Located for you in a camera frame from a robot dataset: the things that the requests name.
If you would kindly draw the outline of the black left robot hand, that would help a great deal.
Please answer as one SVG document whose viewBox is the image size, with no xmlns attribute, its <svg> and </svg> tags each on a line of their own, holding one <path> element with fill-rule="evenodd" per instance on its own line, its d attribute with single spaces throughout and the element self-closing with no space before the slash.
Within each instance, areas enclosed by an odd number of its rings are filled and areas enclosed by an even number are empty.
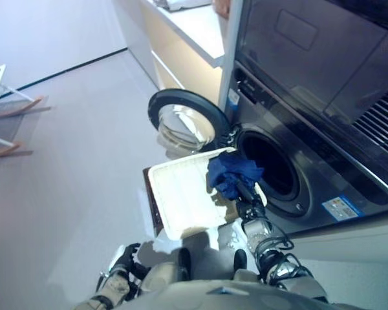
<svg viewBox="0 0 388 310">
<path fill-rule="evenodd" d="M 140 243 L 132 243 L 127 246 L 120 245 L 114 254 L 113 260 L 109 266 L 109 270 L 112 271 L 115 267 L 121 266 L 128 273 L 134 273 L 136 270 L 134 254 L 137 253 L 140 246 Z"/>
</svg>

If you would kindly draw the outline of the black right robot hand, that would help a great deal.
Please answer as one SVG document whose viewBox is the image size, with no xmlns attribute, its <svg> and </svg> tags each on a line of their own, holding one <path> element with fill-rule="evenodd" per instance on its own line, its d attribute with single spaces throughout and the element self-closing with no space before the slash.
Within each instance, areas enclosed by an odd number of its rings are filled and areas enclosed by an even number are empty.
<svg viewBox="0 0 388 310">
<path fill-rule="evenodd" d="M 237 180 L 236 188 L 242 200 L 247 201 L 250 204 L 261 203 L 259 195 L 251 191 L 241 180 Z"/>
</svg>

